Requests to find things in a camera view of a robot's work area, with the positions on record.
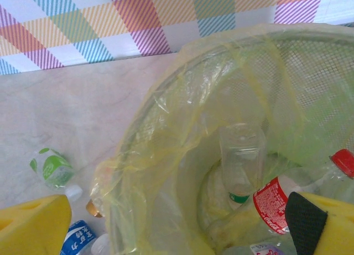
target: wall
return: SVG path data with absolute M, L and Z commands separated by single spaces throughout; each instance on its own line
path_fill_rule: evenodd
M 354 22 L 354 0 L 0 0 L 0 74 L 178 51 L 257 23 Z

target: red bottle label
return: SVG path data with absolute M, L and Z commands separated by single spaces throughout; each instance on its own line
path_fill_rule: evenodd
M 289 232 L 285 220 L 285 206 L 288 197 L 279 185 L 278 178 L 273 179 L 266 186 L 253 194 L 253 202 L 263 221 L 276 233 Z

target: plastic wrap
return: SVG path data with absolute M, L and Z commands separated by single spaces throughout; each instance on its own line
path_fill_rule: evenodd
M 349 28 L 259 25 L 188 44 L 151 89 L 116 156 L 96 170 L 91 197 L 113 251 L 213 254 L 197 202 L 221 157 L 218 127 L 261 127 L 268 154 L 282 159 L 267 168 L 266 182 L 291 165 L 284 158 L 313 167 L 340 148 L 353 150 L 353 92 Z

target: bottle cap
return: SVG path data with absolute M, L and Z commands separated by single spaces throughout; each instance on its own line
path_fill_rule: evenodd
M 98 211 L 96 206 L 93 204 L 92 200 L 90 200 L 86 204 L 86 210 L 90 213 L 90 215 L 92 215 L 94 217 L 98 217 L 98 218 L 102 217 L 102 215 L 100 214 L 100 212 Z
M 69 199 L 70 202 L 76 201 L 82 195 L 82 188 L 80 188 L 80 186 L 76 184 L 66 186 L 64 191 L 66 197 Z
M 354 155 L 348 149 L 339 150 L 330 158 L 349 178 L 354 178 Z
M 91 253 L 93 255 L 106 254 L 102 253 L 103 250 L 109 250 L 110 248 L 110 237 L 107 233 L 100 236 L 92 245 Z

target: red bottle cap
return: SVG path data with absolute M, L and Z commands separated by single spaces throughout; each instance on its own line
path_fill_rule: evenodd
M 354 155 L 348 149 L 339 150 L 331 160 L 351 179 L 354 178 Z

